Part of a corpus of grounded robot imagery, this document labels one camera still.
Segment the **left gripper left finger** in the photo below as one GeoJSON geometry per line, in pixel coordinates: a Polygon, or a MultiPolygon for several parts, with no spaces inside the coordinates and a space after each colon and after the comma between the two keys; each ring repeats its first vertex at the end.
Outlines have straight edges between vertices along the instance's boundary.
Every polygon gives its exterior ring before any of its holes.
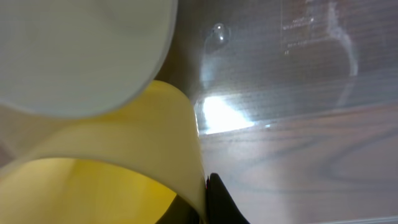
{"type": "Polygon", "coordinates": [[[176,195],[156,224],[200,224],[202,223],[202,201],[194,205],[176,195]]]}

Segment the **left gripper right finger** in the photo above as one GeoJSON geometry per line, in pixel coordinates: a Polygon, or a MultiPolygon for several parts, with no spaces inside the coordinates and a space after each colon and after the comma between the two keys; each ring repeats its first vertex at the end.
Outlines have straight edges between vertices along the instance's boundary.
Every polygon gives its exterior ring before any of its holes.
{"type": "Polygon", "coordinates": [[[217,173],[206,180],[206,212],[210,224],[249,224],[217,173]]]}

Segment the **yellow plastic cup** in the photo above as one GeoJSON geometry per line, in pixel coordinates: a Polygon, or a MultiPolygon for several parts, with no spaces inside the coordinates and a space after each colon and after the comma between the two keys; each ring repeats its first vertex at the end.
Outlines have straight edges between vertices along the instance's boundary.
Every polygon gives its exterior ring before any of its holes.
{"type": "Polygon", "coordinates": [[[2,223],[156,223],[176,195],[206,222],[197,120],[174,86],[86,119],[1,107],[2,223]]]}

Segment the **white plastic cup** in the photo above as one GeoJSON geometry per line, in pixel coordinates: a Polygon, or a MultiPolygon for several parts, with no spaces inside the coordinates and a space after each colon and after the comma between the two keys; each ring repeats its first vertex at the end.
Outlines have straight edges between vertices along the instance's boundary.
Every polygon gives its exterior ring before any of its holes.
{"type": "Polygon", "coordinates": [[[103,114],[155,78],[176,0],[1,2],[1,104],[61,118],[103,114]]]}

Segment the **clear plastic container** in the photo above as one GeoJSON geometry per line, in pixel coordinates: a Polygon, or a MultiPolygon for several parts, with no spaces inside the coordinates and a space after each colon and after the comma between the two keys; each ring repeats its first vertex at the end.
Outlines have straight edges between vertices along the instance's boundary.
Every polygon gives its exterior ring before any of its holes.
{"type": "Polygon", "coordinates": [[[397,222],[397,1],[179,1],[158,79],[250,223],[397,222]]]}

